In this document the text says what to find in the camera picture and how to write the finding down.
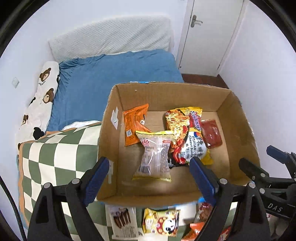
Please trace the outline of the cardboard box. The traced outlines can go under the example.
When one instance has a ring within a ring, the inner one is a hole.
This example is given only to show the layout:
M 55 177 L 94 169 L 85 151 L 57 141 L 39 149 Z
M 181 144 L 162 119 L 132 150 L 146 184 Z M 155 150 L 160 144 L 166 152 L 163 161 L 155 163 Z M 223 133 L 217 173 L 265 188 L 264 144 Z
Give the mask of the cardboard box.
M 110 163 L 97 194 L 106 204 L 156 208 L 196 201 L 198 157 L 219 178 L 245 185 L 239 160 L 259 165 L 252 130 L 229 89 L 169 82 L 112 87 L 99 137 Z

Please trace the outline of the yellow clear snack bag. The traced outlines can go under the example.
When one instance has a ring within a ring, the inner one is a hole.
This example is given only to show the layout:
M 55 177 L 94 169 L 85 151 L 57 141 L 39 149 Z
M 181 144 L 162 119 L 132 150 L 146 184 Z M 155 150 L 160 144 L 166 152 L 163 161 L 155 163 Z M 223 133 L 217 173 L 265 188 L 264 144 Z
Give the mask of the yellow clear snack bag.
M 136 135 L 144 147 L 141 163 L 132 179 L 155 179 L 171 182 L 168 153 L 173 140 L 173 131 L 142 132 Z

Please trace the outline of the bear pattern quilt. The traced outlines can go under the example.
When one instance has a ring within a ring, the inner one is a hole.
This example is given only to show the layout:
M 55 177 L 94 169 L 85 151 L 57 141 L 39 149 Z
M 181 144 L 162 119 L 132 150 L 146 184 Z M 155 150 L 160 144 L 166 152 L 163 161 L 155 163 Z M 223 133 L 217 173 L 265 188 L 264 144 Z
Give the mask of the bear pattern quilt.
M 59 81 L 59 64 L 48 61 L 39 75 L 37 91 L 23 115 L 16 133 L 16 147 L 27 141 L 38 140 L 46 133 Z

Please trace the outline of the green white checkered blanket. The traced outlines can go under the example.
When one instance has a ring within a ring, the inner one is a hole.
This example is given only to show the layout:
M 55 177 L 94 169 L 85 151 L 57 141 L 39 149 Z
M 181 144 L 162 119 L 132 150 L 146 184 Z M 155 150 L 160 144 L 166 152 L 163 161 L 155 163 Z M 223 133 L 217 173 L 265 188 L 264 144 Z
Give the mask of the green white checkered blanket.
M 20 146 L 18 155 L 19 211 L 23 226 L 29 228 L 33 209 L 42 186 L 50 182 L 53 186 L 68 184 L 74 178 L 93 168 L 97 162 L 100 121 L 76 122 L 66 129 L 49 132 L 36 142 Z M 62 203 L 65 220 L 73 240 L 81 240 L 74 226 L 67 203 Z M 164 207 L 180 210 L 180 222 L 176 237 L 156 236 L 156 240 L 181 240 L 198 222 L 197 203 Z M 87 210 L 104 240 L 114 240 L 108 207 L 95 199 Z

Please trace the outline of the blue bed sheet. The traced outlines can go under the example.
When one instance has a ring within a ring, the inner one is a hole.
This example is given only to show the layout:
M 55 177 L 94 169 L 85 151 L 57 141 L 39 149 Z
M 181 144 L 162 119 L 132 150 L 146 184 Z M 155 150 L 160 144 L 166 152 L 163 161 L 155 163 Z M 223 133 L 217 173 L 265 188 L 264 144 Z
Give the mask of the blue bed sheet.
M 160 49 L 76 58 L 61 62 L 59 69 L 48 131 L 76 121 L 101 121 L 114 85 L 184 81 L 174 56 Z

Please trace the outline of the yellow instant noodle bag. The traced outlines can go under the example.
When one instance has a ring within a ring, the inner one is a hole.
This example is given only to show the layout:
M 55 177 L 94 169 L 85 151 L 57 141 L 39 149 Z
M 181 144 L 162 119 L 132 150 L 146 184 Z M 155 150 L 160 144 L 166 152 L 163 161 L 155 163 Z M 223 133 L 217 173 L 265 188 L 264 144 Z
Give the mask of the yellow instant noodle bag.
M 173 140 L 168 153 L 169 168 L 185 166 L 193 157 L 204 165 L 213 160 L 202 136 L 200 107 L 175 108 L 165 113 L 166 128 L 173 131 Z

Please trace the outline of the wall socket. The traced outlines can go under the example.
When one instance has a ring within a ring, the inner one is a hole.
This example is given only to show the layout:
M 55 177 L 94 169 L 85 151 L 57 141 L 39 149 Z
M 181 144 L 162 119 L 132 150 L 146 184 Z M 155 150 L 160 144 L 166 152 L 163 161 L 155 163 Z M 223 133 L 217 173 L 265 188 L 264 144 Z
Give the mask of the wall socket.
M 18 80 L 17 77 L 14 77 L 11 84 L 13 85 L 14 88 L 17 88 L 19 85 L 20 81 Z

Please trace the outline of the white door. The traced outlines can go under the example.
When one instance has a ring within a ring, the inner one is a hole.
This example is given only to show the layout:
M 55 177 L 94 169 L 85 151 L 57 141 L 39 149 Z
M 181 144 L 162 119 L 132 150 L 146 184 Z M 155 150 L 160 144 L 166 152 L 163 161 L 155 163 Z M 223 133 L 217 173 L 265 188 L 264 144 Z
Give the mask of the white door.
M 217 76 L 241 22 L 247 1 L 187 1 L 178 52 L 182 74 Z M 192 16 L 203 24 L 191 28 Z

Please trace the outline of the red snack packet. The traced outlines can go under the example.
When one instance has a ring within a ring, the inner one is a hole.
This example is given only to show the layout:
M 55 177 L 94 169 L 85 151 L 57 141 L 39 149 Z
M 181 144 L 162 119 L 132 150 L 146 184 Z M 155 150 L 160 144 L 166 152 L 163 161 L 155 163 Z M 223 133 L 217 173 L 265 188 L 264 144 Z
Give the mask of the red snack packet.
M 208 149 L 219 147 L 223 144 L 215 120 L 202 120 L 202 135 Z

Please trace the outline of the yellow panda snack bag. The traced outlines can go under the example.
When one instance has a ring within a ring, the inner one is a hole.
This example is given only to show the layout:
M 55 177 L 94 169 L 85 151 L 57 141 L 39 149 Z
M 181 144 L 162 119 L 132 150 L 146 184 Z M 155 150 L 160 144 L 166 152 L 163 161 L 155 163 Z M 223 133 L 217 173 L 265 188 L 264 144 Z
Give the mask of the yellow panda snack bag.
M 166 235 L 176 237 L 179 227 L 180 210 L 168 209 L 156 211 L 144 210 L 142 231 L 144 234 Z

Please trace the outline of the white chocolate stick snack bag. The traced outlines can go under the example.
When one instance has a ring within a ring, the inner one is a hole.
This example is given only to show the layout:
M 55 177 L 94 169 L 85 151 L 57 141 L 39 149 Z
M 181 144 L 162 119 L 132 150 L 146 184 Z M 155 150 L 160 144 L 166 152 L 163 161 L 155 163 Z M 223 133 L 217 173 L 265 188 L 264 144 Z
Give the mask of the white chocolate stick snack bag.
M 137 212 L 135 207 L 107 206 L 114 240 L 137 240 Z

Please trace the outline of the orange white snack bag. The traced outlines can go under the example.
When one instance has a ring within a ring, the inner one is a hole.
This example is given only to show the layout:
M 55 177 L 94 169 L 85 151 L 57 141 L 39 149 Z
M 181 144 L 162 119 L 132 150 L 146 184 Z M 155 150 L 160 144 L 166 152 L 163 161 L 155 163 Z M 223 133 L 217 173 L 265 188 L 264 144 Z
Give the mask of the orange white snack bag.
M 224 229 L 220 237 L 218 238 L 218 240 L 227 240 L 227 238 L 229 237 L 236 207 L 237 207 L 237 202 L 234 202 L 231 204 L 230 210 L 226 219 L 226 223 L 224 224 Z M 213 210 L 213 206 L 210 203 L 206 202 L 204 197 L 199 198 L 197 215 L 193 223 L 190 223 L 190 231 L 181 239 L 181 241 L 195 240 L 198 234 L 200 233 L 200 231 L 202 230 L 203 226 L 205 225 L 206 221 L 208 220 L 212 210 Z

